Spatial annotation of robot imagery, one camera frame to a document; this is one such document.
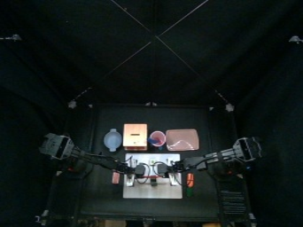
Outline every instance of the cable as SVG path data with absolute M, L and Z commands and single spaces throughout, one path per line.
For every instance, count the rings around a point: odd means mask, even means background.
M 154 170 L 154 165 L 156 165 L 156 164 L 164 164 L 164 165 L 165 165 L 165 163 L 161 162 L 161 161 L 156 161 L 156 162 L 153 163 L 153 165 L 152 165 L 152 171 L 153 171 L 154 175 L 162 177 L 162 175 L 160 175 L 160 174 L 157 173 L 157 171 Z
M 140 163 L 140 164 L 148 167 L 148 175 L 146 175 L 145 180 L 142 182 L 138 181 L 138 178 L 137 177 L 134 179 L 136 179 L 136 181 L 137 181 L 138 184 L 145 184 L 146 183 L 146 180 L 149 179 L 149 175 L 150 175 L 150 167 L 145 163 Z

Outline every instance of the table surface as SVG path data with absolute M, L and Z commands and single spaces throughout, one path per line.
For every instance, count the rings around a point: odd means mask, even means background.
M 178 106 L 93 106 L 93 109 L 78 109 L 69 117 L 66 131 L 73 143 L 90 153 L 102 153 L 124 161 L 122 146 L 110 153 L 102 138 L 109 129 L 117 129 L 122 135 L 124 123 L 146 123 L 148 135 L 168 129 L 196 129 L 199 150 L 168 151 L 178 153 L 180 158 L 201 156 L 232 147 L 236 140 L 233 116 L 223 107 L 178 107 Z M 149 146 L 142 153 L 157 153 Z M 100 166 L 93 166 L 85 178 L 80 209 L 81 215 L 134 219 L 152 217 L 156 220 L 211 221 L 217 220 L 219 205 L 213 179 L 207 172 L 193 170 L 193 196 L 185 196 L 182 187 L 181 199 L 124 199 L 122 181 L 110 183 L 112 173 Z

